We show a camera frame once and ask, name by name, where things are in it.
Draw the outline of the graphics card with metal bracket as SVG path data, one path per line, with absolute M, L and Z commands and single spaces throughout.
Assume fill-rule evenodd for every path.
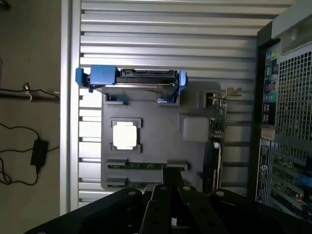
M 202 191 L 209 194 L 220 188 L 240 188 L 246 185 L 241 182 L 222 182 L 224 139 L 226 131 L 226 98 L 218 92 L 203 93 L 203 108 L 213 110 L 208 118 L 208 140 L 205 143 L 202 166 Z

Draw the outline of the grey plastic parts rack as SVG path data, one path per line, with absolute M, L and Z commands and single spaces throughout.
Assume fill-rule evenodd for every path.
M 217 82 L 191 81 L 179 96 L 179 103 L 131 101 L 129 105 L 102 102 L 101 186 L 106 190 L 134 187 L 144 189 L 162 181 L 161 170 L 108 169 L 107 165 L 126 163 L 166 163 L 178 168 L 184 184 L 202 190 L 202 166 L 208 140 L 208 118 L 213 110 L 203 108 L 203 93 L 224 96 Z M 137 146 L 117 150 L 113 146 L 113 126 L 133 122 L 137 127 Z

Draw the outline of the black PC case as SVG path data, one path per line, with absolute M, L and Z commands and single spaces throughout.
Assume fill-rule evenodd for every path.
M 257 33 L 247 196 L 312 223 L 312 0 Z

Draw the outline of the silver CPU chip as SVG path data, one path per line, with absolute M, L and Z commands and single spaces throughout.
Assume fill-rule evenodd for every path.
M 133 122 L 117 122 L 113 126 L 113 146 L 117 150 L 133 150 L 137 146 L 137 127 Z

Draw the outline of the black power adapter brick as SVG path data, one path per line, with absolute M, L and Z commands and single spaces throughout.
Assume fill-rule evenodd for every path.
M 41 139 L 36 139 L 34 141 L 30 165 L 35 166 L 37 172 L 39 172 L 46 163 L 48 146 L 48 141 Z

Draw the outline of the green RAM stick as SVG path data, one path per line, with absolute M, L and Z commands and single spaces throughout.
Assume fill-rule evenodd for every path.
M 108 169 L 120 170 L 161 170 L 166 163 L 126 163 L 124 165 L 107 165 Z

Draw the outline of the hard disk in blue carrier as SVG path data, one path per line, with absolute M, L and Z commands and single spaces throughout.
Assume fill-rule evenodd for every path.
M 79 67 L 75 80 L 90 93 L 102 93 L 104 102 L 110 105 L 129 105 L 131 101 L 178 104 L 181 92 L 188 86 L 183 70 L 119 70 L 111 65 L 94 65 L 89 74 Z

